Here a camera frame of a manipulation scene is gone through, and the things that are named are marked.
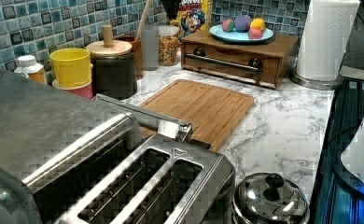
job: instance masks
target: cereal box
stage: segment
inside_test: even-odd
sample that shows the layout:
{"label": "cereal box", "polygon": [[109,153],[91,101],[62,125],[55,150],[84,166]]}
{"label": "cereal box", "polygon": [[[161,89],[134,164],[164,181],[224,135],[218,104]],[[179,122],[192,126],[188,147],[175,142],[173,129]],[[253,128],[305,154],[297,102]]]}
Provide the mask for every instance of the cereal box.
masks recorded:
{"label": "cereal box", "polygon": [[179,39],[204,29],[211,20],[213,0],[182,0],[176,20],[170,24],[179,27]]}

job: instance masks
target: paper towel holder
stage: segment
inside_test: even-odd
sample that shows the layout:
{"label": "paper towel holder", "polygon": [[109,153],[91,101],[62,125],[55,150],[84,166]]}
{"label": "paper towel holder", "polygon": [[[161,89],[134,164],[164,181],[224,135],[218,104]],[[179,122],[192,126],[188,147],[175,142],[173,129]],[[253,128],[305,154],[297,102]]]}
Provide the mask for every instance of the paper towel holder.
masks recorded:
{"label": "paper towel holder", "polygon": [[340,64],[339,67],[339,72],[338,75],[336,76],[336,78],[334,80],[331,81],[319,81],[319,80],[313,80],[310,78],[306,78],[306,77],[301,77],[299,76],[298,72],[296,71],[296,65],[298,62],[298,59],[296,58],[295,63],[293,65],[293,67],[290,69],[290,80],[292,80],[293,82],[295,82],[298,85],[301,85],[303,87],[306,88],[310,88],[310,89],[314,89],[314,90],[319,90],[319,91],[334,91],[337,90],[338,88],[340,88],[343,84],[343,76],[340,74],[341,70],[342,70],[342,64],[344,61],[344,56],[342,58],[342,62]]}

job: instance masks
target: stainless steel pot lid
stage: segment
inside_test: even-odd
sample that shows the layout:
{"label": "stainless steel pot lid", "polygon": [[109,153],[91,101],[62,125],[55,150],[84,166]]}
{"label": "stainless steel pot lid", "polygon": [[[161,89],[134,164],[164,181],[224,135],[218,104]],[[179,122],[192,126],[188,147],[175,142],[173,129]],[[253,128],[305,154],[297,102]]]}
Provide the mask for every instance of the stainless steel pot lid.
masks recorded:
{"label": "stainless steel pot lid", "polygon": [[301,189],[278,174],[244,178],[234,189],[232,206],[239,223],[307,223],[310,217]]}

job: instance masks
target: kitchen counter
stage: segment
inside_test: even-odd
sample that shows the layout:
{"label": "kitchen counter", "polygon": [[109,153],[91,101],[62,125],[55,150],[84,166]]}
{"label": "kitchen counter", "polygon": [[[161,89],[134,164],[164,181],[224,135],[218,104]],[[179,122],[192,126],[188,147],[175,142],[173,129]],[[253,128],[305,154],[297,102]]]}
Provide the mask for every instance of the kitchen counter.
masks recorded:
{"label": "kitchen counter", "polygon": [[287,78],[277,90],[268,90],[184,70],[178,63],[144,71],[137,94],[125,102],[139,105],[177,79],[252,95],[254,105],[219,153],[235,166],[237,182],[254,173],[276,172],[295,182],[311,199],[333,91],[307,89]]}

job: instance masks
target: blue mosaic tile backsplash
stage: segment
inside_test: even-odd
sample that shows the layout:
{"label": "blue mosaic tile backsplash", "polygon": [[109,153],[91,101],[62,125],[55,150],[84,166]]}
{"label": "blue mosaic tile backsplash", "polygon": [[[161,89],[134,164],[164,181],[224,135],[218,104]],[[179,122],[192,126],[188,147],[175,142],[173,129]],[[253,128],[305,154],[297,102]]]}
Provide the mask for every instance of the blue mosaic tile backsplash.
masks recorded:
{"label": "blue mosaic tile backsplash", "polygon": [[[0,0],[0,67],[16,68],[18,57],[33,54],[52,80],[49,55],[57,49],[84,48],[114,36],[135,35],[146,0]],[[167,24],[161,0],[154,0],[147,23]]]}
{"label": "blue mosaic tile backsplash", "polygon": [[260,17],[275,33],[302,36],[308,7],[308,0],[215,0],[212,18],[220,24],[241,15]]}
{"label": "blue mosaic tile backsplash", "polygon": [[[16,58],[33,54],[52,80],[49,55],[102,40],[102,26],[114,36],[134,35],[146,0],[0,0],[0,67],[13,71]],[[261,17],[276,33],[301,36],[307,0],[214,0],[212,23],[240,15]],[[154,0],[147,23],[167,24],[161,0]]]}

